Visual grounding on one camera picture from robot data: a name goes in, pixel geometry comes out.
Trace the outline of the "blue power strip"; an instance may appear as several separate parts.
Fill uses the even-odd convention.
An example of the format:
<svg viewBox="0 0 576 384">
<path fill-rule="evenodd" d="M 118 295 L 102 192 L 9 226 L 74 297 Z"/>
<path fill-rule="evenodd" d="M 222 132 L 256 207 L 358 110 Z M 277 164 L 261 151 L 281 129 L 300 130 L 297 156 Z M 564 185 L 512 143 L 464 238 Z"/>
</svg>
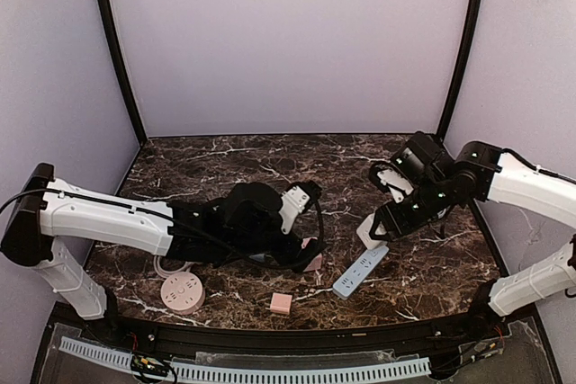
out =
<svg viewBox="0 0 576 384">
<path fill-rule="evenodd" d="M 388 254 L 387 245 L 366 249 L 333 283 L 332 292 L 340 299 L 348 299 Z"/>
</svg>

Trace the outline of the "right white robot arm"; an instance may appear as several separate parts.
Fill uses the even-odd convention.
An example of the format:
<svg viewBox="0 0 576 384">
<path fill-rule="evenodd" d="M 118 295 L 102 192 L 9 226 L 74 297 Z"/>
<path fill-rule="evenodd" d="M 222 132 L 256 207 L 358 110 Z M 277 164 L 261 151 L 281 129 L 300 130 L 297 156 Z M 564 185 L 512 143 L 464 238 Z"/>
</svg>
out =
<svg viewBox="0 0 576 384">
<path fill-rule="evenodd" d="M 574 180 L 534 165 L 512 149 L 480 141 L 467 143 L 451 157 L 436 138 L 418 131 L 389 160 L 374 163 L 369 179 L 391 194 L 356 231 L 369 249 L 408 236 L 472 200 L 508 204 L 575 225 Z M 499 319 L 574 289 L 575 242 L 570 240 L 523 271 L 483 283 L 469 313 Z"/>
</svg>

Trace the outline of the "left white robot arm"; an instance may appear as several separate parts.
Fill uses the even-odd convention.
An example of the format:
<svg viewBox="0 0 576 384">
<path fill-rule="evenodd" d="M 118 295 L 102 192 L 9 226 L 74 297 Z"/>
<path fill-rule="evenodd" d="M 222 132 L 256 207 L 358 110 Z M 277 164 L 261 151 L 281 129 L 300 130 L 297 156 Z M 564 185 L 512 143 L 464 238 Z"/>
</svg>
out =
<svg viewBox="0 0 576 384">
<path fill-rule="evenodd" d="M 215 267 L 234 260 L 257 264 L 256 255 L 264 254 L 273 259 L 272 270 L 303 272 L 323 251 L 324 236 L 304 241 L 293 226 L 309 209 L 320 209 L 320 195 L 313 181 L 293 183 L 284 192 L 253 182 L 237 183 L 205 203 L 135 201 L 78 188 L 41 163 L 5 203 L 12 213 L 1 252 L 38 272 L 86 322 L 113 326 L 115 296 L 87 275 L 62 237 Z"/>
</svg>

